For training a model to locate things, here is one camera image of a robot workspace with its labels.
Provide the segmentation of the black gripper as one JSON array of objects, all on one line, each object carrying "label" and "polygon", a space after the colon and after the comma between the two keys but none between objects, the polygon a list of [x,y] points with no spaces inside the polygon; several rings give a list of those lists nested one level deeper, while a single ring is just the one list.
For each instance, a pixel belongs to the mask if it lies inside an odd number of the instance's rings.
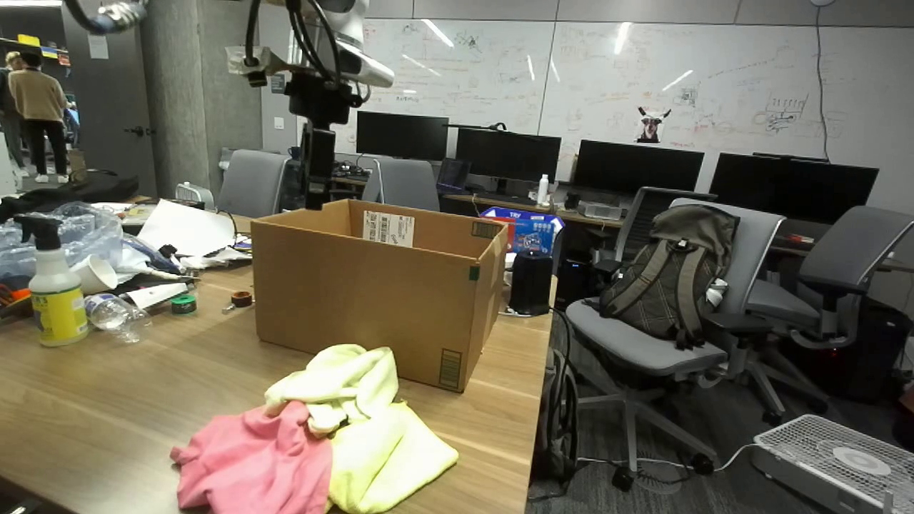
[{"label": "black gripper", "polygon": [[328,199],[334,172],[334,123],[347,123],[360,102],[351,83],[297,72],[287,85],[288,110],[307,120],[300,136],[304,206],[320,207]]}]

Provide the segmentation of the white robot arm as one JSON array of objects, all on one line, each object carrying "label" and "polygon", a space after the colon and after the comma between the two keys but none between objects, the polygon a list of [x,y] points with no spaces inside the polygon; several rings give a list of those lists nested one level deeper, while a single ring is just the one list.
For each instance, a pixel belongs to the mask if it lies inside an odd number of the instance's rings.
[{"label": "white robot arm", "polygon": [[[300,59],[282,59],[255,42],[260,9],[277,6],[292,27]],[[365,53],[368,0],[250,0],[244,42],[227,53],[228,72],[264,89],[273,80],[288,96],[288,110],[307,120],[297,147],[300,194],[334,172],[334,129],[374,89],[391,89],[395,72]]]}]

